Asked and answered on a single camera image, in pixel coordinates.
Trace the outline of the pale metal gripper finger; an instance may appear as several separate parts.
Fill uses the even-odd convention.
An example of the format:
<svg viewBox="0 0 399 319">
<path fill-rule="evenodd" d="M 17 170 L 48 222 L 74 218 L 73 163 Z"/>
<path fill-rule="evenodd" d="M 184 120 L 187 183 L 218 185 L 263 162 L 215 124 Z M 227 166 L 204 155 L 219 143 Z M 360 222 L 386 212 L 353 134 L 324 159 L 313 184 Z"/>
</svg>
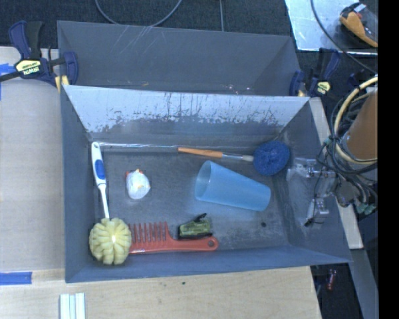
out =
<svg viewBox="0 0 399 319">
<path fill-rule="evenodd" d="M 318 177 L 319 174 L 316 159 L 295 158 L 292 166 L 287 170 L 287 181 L 290 181 L 295 175 L 313 178 Z"/>
<path fill-rule="evenodd" d="M 323 224 L 329 216 L 329 209 L 321 197 L 313 198 L 309 204 L 304 226 L 309 227 L 314 224 Z"/>
</svg>

